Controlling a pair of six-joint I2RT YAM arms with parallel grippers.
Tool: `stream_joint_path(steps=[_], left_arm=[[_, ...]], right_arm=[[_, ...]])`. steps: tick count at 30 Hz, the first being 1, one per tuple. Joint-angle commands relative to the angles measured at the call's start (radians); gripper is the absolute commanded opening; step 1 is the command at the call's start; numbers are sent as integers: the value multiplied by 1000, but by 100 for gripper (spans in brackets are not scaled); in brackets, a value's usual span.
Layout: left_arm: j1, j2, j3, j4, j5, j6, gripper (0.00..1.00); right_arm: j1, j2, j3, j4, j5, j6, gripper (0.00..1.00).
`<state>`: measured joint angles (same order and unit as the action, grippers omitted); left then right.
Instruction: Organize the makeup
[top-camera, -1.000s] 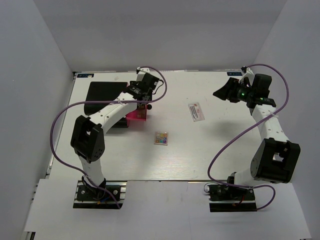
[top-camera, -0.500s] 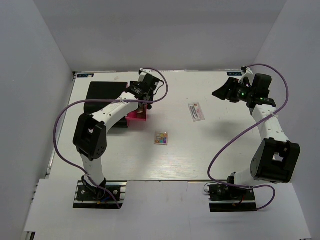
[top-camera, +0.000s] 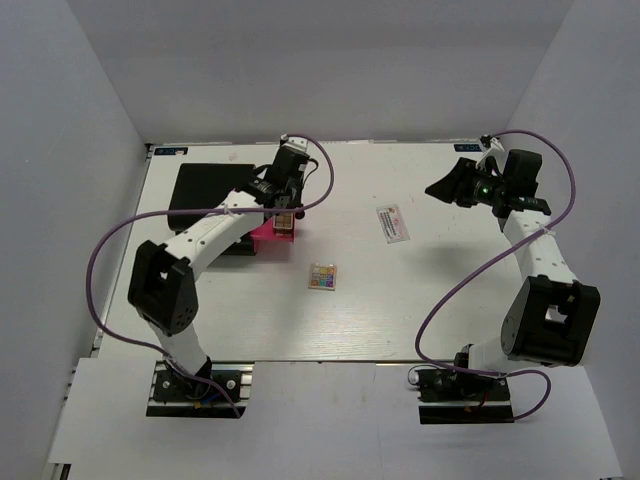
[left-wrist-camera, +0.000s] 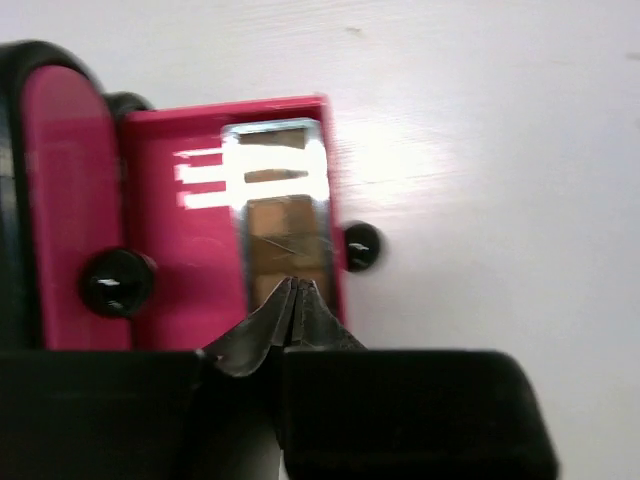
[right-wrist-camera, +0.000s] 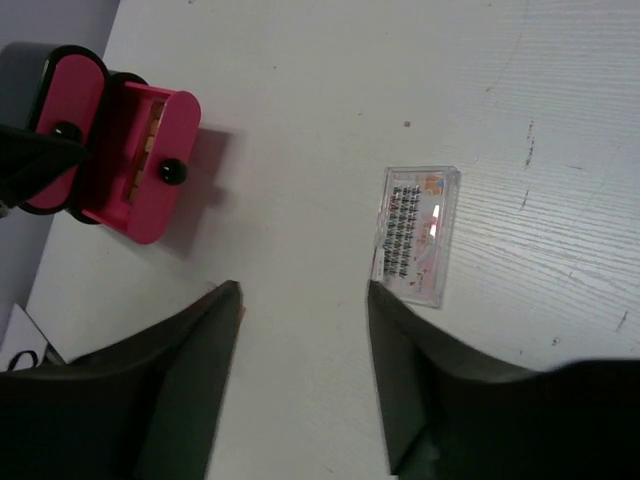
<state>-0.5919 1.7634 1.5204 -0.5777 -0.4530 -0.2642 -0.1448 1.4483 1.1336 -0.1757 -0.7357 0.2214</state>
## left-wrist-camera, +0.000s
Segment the long brown eyeshadow palette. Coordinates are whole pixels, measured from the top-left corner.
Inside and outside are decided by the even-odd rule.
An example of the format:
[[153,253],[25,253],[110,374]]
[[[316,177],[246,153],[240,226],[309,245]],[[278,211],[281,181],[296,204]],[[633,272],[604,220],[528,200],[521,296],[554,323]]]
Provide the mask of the long brown eyeshadow palette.
[[314,281],[336,311],[336,250],[320,122],[233,124],[223,129],[221,140],[249,308],[256,309],[284,277],[293,276]]

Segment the pink black makeup drawer organizer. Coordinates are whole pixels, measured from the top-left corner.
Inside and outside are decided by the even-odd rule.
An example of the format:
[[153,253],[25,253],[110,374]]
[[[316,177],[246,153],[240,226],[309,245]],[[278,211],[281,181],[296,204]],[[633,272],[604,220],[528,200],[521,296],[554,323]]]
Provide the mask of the pink black makeup drawer organizer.
[[228,125],[311,118],[328,159],[339,306],[344,272],[370,269],[379,231],[337,218],[323,95],[155,109],[106,92],[68,50],[1,47],[1,346],[191,350],[247,314],[223,164]]

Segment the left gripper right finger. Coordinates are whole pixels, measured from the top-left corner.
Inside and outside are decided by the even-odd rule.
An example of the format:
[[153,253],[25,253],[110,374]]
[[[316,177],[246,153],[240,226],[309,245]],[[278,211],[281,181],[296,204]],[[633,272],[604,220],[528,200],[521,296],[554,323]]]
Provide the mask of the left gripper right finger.
[[316,283],[300,279],[290,323],[289,346],[310,350],[365,350],[331,313]]

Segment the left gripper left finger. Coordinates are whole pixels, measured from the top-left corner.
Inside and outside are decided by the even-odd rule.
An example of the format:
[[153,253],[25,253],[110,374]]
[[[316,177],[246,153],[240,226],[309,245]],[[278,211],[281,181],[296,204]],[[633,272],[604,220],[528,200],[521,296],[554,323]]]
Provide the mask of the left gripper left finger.
[[286,277],[247,318],[202,349],[203,358],[227,376],[251,376],[288,336],[296,278]]

